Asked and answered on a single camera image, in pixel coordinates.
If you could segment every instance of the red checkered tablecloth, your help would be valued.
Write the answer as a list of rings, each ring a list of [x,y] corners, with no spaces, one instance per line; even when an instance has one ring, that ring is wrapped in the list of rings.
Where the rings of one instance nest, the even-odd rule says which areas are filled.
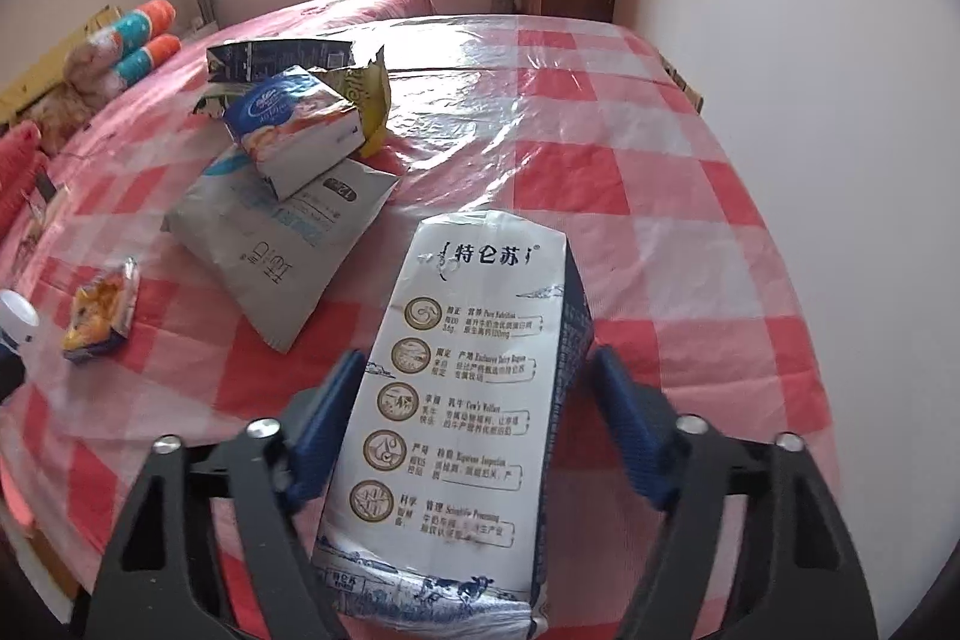
[[[230,34],[328,28],[325,15],[297,10]],[[349,36],[361,50],[386,46],[392,137],[370,163],[402,180],[286,356],[160,232],[229,143],[218,121],[190,114],[201,49],[114,102],[62,157],[73,197],[18,283],[42,327],[26,355],[29,383],[3,409],[0,453],[86,586],[150,443],[167,432],[191,444],[231,437],[317,384],[345,349],[368,349],[419,220],[454,210],[509,210],[565,232],[597,339],[637,381],[727,434],[803,434],[836,485],[829,405],[784,263],[649,44],[604,23],[493,16],[388,20]],[[59,351],[70,295],[128,255],[143,275],[128,344],[70,365]],[[565,409],[547,492],[552,632],[607,638],[658,516],[630,491],[582,389]],[[229,573],[242,573],[235,538],[222,544]],[[731,531],[702,629],[722,610],[734,550]],[[256,628],[237,582],[241,617]]]

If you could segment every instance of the metal screw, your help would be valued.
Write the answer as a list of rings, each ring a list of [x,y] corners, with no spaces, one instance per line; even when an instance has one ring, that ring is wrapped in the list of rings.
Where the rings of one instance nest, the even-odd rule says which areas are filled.
[[[247,434],[253,439],[266,439],[280,432],[280,421],[277,418],[258,418],[247,426]]]
[[[167,453],[179,451],[182,444],[181,439],[176,434],[165,434],[164,437],[154,440],[154,453],[166,456]]]
[[[803,437],[798,437],[798,435],[793,434],[793,432],[778,434],[774,442],[776,443],[776,447],[783,448],[784,451],[789,451],[790,453],[800,453],[800,451],[803,451],[803,448],[806,447],[805,442],[803,442]]]
[[[677,418],[677,428],[680,432],[686,432],[687,434],[707,434],[710,426],[699,415],[680,415]]]

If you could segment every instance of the small snack packet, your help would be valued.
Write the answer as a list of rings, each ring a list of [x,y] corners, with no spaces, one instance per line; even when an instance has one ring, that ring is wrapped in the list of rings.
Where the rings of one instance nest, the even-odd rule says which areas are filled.
[[[329,85],[360,110],[366,143],[360,148],[360,157],[368,158],[382,148],[387,135],[387,114],[390,112],[390,76],[383,62],[383,48],[367,66],[348,66],[323,71],[311,71],[325,85]]]
[[[280,201],[364,142],[357,108],[299,66],[254,86],[224,123]]]
[[[80,363],[110,353],[126,342],[139,287],[140,271],[132,258],[80,286],[70,307],[64,357]]]

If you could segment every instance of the yellow box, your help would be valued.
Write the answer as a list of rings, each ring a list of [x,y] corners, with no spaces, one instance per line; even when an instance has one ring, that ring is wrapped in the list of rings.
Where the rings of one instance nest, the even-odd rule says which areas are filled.
[[[118,6],[104,6],[77,30],[61,39],[59,44],[52,47],[37,63],[13,80],[6,90],[0,92],[0,124],[9,124],[16,118],[18,112],[29,107],[45,92],[64,81],[64,61],[70,50],[77,47],[77,44],[83,42],[91,33],[120,20],[121,14]]]

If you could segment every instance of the gray plastic bag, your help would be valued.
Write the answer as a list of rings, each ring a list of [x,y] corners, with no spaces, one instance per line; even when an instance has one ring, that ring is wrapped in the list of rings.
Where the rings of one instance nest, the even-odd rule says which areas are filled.
[[[267,345],[286,353],[397,180],[346,159],[277,201],[233,145],[186,191],[163,227],[219,273]]]

